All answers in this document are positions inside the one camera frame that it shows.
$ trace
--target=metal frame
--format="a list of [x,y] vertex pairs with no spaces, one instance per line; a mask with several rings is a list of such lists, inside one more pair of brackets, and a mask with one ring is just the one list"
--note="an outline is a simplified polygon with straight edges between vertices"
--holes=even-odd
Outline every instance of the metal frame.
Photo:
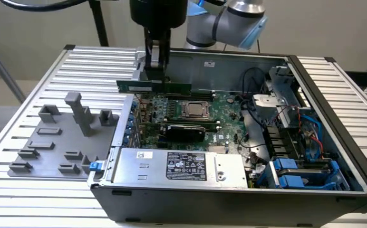
[[[26,138],[39,122],[36,113],[42,104],[60,105],[58,101],[64,98],[66,93],[78,91],[86,97],[83,102],[95,107],[92,112],[95,109],[111,108],[114,113],[120,114],[126,96],[118,93],[115,80],[132,77],[128,68],[134,68],[134,55],[134,49],[112,47],[76,46],[74,50],[62,52],[0,133],[0,227],[138,227],[136,224],[115,223],[107,218],[86,182],[12,178],[7,175],[8,163],[16,158],[16,149],[24,146]],[[304,58],[302,62],[303,64],[310,61],[324,62],[320,59]],[[330,94],[324,95],[327,99],[332,97]],[[59,108],[62,112],[71,112],[62,106]],[[323,227],[364,226],[367,227],[367,214],[351,213]],[[168,227],[204,226],[168,225]]]
[[14,96],[18,98],[19,102],[23,103],[26,100],[26,96],[23,94],[23,91],[22,91],[16,81],[14,80],[10,73],[7,72],[2,62],[0,62],[0,77],[2,77],[3,81],[6,82],[10,90],[12,91]]
[[319,93],[336,114],[332,119],[340,120],[336,129],[340,134],[351,135],[346,143],[352,148],[352,162],[360,164],[367,170],[367,95],[336,62],[328,62],[324,58],[299,57],[299,59],[318,85]]

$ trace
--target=chip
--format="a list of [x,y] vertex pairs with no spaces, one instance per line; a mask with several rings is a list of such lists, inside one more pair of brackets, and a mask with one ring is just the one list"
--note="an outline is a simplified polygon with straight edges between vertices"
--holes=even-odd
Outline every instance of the chip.
[[210,104],[204,101],[184,101],[182,104],[182,117],[204,119],[210,117]]

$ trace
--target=blue cable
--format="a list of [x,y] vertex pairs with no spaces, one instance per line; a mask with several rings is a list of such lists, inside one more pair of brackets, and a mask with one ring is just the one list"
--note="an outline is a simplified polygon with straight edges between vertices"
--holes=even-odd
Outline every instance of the blue cable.
[[[315,120],[312,117],[310,117],[308,115],[300,115],[302,118],[307,119],[308,121],[314,122],[318,125],[318,140],[322,141],[322,124],[318,120]],[[318,148],[318,153],[315,155],[315,158],[319,158],[320,155],[320,148]]]
[[318,129],[319,129],[318,139],[319,139],[319,141],[322,141],[322,124],[320,124],[320,122],[307,115],[300,115],[300,117],[307,119],[308,121],[314,122],[318,125]]

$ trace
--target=black cable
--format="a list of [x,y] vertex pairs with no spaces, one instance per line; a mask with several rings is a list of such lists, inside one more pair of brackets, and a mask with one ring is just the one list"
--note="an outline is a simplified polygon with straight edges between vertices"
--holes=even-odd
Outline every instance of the black cable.
[[260,50],[260,39],[258,39],[258,49],[259,49],[259,53],[262,52]]
[[87,0],[66,0],[66,1],[56,2],[47,5],[28,5],[28,4],[14,2],[11,0],[0,0],[0,2],[8,7],[16,10],[23,10],[30,12],[50,12],[50,11],[63,10],[70,8],[71,6],[76,6],[84,3],[86,1]]
[[106,22],[103,20],[100,1],[98,1],[98,0],[88,0],[88,1],[90,1],[90,7],[92,10],[94,20],[95,20],[99,43],[100,43],[100,46],[108,47]]
[[244,140],[244,138],[246,138],[246,135],[242,137],[242,139],[240,139],[240,145],[244,147],[244,148],[248,148],[248,149],[251,149],[251,148],[256,148],[256,147],[259,147],[259,146],[266,146],[266,144],[263,143],[263,144],[259,144],[259,145],[256,145],[256,146],[244,146],[244,144],[243,144],[243,140]]
[[258,68],[258,67],[251,67],[251,68],[248,68],[244,72],[243,72],[243,75],[242,75],[242,77],[243,77],[243,84],[242,84],[242,96],[244,96],[244,84],[246,84],[246,75],[247,75],[247,73],[248,73],[248,71],[251,71],[251,70],[259,70],[260,72],[262,72],[262,75],[263,75],[263,77],[264,77],[264,79],[266,79],[266,73],[264,73],[264,71],[260,69],[260,68]]
[[259,126],[264,129],[264,125],[262,124],[262,122],[258,120],[258,118],[254,116],[252,112],[251,112],[251,108],[250,108],[250,101],[247,102],[247,111],[254,119],[254,121],[259,124]]

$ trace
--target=black wire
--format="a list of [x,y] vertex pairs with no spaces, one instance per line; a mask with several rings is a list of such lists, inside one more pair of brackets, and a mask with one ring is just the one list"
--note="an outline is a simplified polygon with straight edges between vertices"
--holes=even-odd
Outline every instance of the black wire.
[[28,5],[28,4],[14,2],[11,0],[0,0],[0,2],[8,7],[16,10],[23,10],[30,12],[50,12],[50,11],[63,10],[66,8],[70,8],[71,6],[76,6],[84,3],[86,1],[87,0],[66,0],[66,1],[56,2],[47,5]]
[[250,113],[250,115],[251,115],[254,121],[259,124],[259,126],[260,126],[262,128],[264,128],[264,125],[263,125],[262,122],[258,120],[258,118],[254,116],[254,114],[252,114],[252,112],[251,112],[251,110],[250,110],[250,101],[247,102],[247,111],[248,111],[248,113]]
[[258,68],[258,67],[251,67],[251,68],[248,68],[244,72],[243,72],[243,75],[242,75],[242,77],[243,77],[243,84],[242,84],[242,95],[244,95],[244,84],[246,84],[246,75],[247,75],[247,73],[248,73],[248,71],[251,71],[251,70],[259,70],[260,72],[262,72],[262,75],[263,75],[263,77],[264,77],[264,79],[266,79],[266,73],[264,73],[264,71],[260,69],[260,68]]
[[259,53],[262,52],[260,50],[260,39],[258,39],[258,49],[259,49]]
[[248,148],[248,149],[251,149],[251,148],[256,148],[256,147],[259,147],[259,146],[264,146],[266,144],[263,143],[263,144],[259,144],[259,145],[256,145],[256,146],[244,146],[244,144],[243,144],[243,140],[244,140],[244,138],[246,138],[246,135],[242,137],[242,139],[240,139],[240,145],[244,147],[244,148]]

